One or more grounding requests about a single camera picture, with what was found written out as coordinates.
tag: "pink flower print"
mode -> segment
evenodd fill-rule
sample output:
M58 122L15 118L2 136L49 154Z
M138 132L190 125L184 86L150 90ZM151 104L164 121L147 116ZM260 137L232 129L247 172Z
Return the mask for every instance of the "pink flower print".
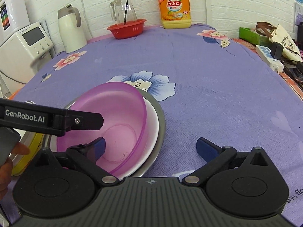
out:
M204 30L201 33L198 33L197 35L204 37L211 37L213 39L220 39L220 40L228 39L227 36L217 32L216 30Z
M86 53L86 51L82 51L80 53L74 53L74 54L67 56L66 59L59 60L59 62L53 66L53 67L56 67L55 71L60 70L61 68L65 67L68 64L72 64L72 63L76 62L77 60L80 59L80 56L84 55L85 53Z

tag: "leaf print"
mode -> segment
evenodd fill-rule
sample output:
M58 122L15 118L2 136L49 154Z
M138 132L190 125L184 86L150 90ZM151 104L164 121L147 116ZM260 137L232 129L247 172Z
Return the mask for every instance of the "leaf print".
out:
M277 126L278 128L280 128L281 130L284 131L288 131L294 135L296 135L290 128L289 124L288 124L288 120L285 117L285 115L280 112L280 111L276 111L276 116L271 118L272 123Z
M204 39L205 42L207 42L209 44L216 44L217 43L216 39L213 39L211 37L203 37L203 39Z
M221 47L226 48L230 44L229 39L221 40Z
M41 82L44 82L45 80L49 79L49 78L51 77L51 75L52 75L52 74L48 74L46 77L44 77L44 78L42 79Z

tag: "cable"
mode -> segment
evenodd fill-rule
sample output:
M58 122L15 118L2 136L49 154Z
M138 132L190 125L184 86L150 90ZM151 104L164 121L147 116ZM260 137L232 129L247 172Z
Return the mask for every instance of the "cable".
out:
M82 3L82 9L83 9L83 16L84 16L85 22L86 22L86 24L87 24L87 28L88 28L89 34L91 35L91 38L93 38L93 34L92 34L92 32L91 32L91 30L90 30L90 28L89 28L88 21L87 21L87 18L86 18L83 0L81 0L81 3Z
M298 62L300 62L300 61L298 61L298 60L291 60L291 59L287 59L287 58L285 58L285 59L280 59L280 61L282 62L282 63L288 63L288 64L290 64L290 65L297 65L297 63Z
M287 48L287 47L285 47L287 50L289 50L290 52L293 52L293 53L295 53L296 55L299 55L302 59L303 59L303 57L302 57L302 55L301 54L298 54L298 52L296 52L296 51L293 51L292 49L289 49L289 48Z
M6 76L7 78L9 78L9 79L11 79L11 80L13 80L13 81L15 81L15 82L17 82L17 83L20 83L20 84L24 84L24 85L26 85L26 83L23 83L23 82L20 82L20 81L18 81L18 80L16 80L16 79L13 79L13 78L11 78L11 77L9 77L9 76L7 76L6 74L4 74L1 70L0 70L0 72L4 75L4 76Z

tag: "yellow detergent bottle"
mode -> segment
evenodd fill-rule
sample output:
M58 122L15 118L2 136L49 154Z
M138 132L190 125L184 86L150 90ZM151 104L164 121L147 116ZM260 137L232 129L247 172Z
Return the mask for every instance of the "yellow detergent bottle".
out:
M165 29L189 28L189 0L159 0L162 25Z

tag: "white thermos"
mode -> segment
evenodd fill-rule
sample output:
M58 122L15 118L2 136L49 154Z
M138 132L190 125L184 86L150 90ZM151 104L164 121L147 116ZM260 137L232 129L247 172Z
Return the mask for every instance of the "white thermos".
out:
M58 20L60 37L67 53L83 48L87 44L77 8L69 4L60 9Z

